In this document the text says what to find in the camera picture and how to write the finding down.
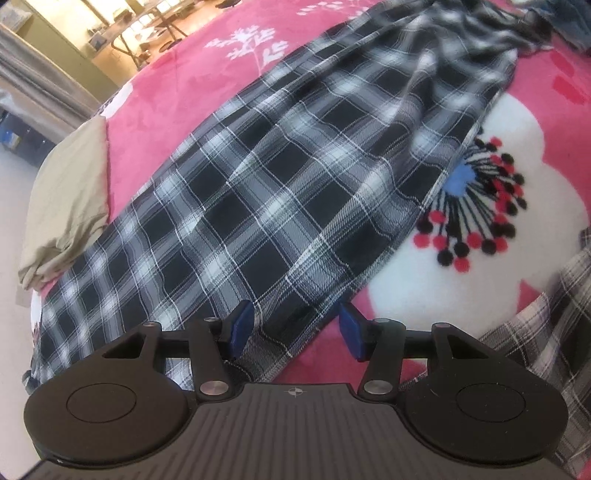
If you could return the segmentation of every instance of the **white tree print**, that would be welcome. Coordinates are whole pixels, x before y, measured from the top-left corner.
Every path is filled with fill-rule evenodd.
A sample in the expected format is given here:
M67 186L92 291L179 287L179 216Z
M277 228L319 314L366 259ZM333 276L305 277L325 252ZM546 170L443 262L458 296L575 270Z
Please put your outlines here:
M318 2L314 5L308 5L307 7L301 8L297 15L310 15L311 13L317 12L318 10L332 10L342 11L348 15L349 20L353 20L355 17L360 16L363 12L369 10L369 7L361 6L362 0L335 0L332 2Z
M263 43L270 42L274 37L275 28L260 30L258 25L252 25L247 28L238 28L226 40L214 38L205 47L223 48L229 45L236 45L226 57L230 60L235 60L244 55L253 54L260 75L263 68L270 64L270 62L280 59L285 54L285 49L289 46L286 41L276 41L261 51L259 46Z

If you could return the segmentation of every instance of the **blue flower center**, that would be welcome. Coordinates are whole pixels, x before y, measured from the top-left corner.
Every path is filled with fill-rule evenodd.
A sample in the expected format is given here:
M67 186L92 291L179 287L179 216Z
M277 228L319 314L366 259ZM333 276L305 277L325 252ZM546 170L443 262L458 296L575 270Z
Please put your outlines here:
M459 164L448 176L443 184L443 191L454 197L463 197L466 194L466 187L476 180L476 173L465 163Z

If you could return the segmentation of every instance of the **black and white plaid cloth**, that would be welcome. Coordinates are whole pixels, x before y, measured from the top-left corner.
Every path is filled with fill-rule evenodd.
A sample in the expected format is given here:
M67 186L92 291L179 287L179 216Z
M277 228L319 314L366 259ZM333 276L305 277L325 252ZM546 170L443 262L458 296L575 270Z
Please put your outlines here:
M472 0L388 0L286 57L205 120L52 289L29 389L141 322L179 329L242 299L256 328L229 368L274 378L432 201L517 50L539 46L518 27ZM167 374L192 388L188 362Z
M549 291L482 338L562 393L569 423L555 459L573 476L591 458L591 228L581 247Z

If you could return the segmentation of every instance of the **beige folded fabric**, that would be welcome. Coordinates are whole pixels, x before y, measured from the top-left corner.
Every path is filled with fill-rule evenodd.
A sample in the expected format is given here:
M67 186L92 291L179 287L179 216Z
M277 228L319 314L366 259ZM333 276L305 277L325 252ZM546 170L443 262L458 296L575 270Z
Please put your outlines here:
M71 133L41 166L29 202L18 278L24 289L67 270L107 224L107 139L97 115Z

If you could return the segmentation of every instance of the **blue bin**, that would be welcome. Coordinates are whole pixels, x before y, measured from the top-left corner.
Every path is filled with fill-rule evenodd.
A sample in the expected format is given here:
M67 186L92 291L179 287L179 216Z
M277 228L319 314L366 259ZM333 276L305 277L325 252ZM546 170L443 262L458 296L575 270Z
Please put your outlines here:
M0 143L38 168L56 146L19 117L7 112L0 117Z

